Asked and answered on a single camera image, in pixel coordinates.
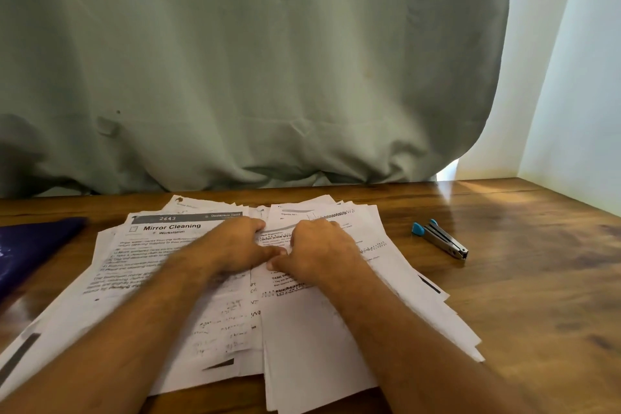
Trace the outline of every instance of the wooden table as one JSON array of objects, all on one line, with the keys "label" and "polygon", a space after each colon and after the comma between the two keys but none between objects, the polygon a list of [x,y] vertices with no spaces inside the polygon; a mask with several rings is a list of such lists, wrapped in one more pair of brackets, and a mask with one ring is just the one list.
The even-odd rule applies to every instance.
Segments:
[{"label": "wooden table", "polygon": [[[621,218],[520,179],[201,191],[257,206],[324,193],[374,203],[408,261],[451,294],[493,370],[550,413],[621,413]],[[91,261],[98,231],[167,194],[0,200],[0,225],[88,216],[89,225],[0,304],[4,349]],[[410,234],[435,218],[470,250],[465,266]],[[322,413],[388,411],[379,389]],[[261,376],[151,397],[148,413],[262,413]]]}]

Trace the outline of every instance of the white wall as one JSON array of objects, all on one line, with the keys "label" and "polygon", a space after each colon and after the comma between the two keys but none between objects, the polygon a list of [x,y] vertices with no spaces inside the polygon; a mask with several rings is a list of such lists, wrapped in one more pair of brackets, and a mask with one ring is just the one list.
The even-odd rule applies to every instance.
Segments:
[{"label": "white wall", "polygon": [[519,176],[621,215],[621,0],[568,0]]},{"label": "white wall", "polygon": [[494,105],[456,179],[515,177],[567,0],[510,0]]}]

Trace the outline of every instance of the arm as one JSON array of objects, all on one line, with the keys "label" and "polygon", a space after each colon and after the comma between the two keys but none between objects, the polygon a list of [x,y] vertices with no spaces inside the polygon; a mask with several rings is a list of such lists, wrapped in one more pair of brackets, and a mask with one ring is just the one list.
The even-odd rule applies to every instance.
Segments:
[{"label": "arm", "polygon": [[171,254],[125,303],[0,403],[0,411],[138,412],[206,284],[284,252],[255,244],[264,226],[232,218]]},{"label": "arm", "polygon": [[395,414],[533,413],[516,391],[436,332],[383,284],[337,223],[300,222],[268,268],[318,286],[342,316]]}]

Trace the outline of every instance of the curtain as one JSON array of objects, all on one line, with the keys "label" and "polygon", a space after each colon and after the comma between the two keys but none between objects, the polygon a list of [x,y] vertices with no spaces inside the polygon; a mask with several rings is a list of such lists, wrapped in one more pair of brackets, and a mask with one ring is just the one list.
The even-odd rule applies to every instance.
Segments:
[{"label": "curtain", "polygon": [[0,195],[425,180],[508,0],[0,0]]}]

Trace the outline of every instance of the purple plastic object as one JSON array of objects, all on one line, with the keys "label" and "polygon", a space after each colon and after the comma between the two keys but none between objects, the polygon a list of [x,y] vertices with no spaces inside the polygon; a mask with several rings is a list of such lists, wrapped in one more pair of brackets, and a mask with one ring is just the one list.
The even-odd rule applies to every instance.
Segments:
[{"label": "purple plastic object", "polygon": [[0,227],[0,300],[80,232],[86,218]]}]

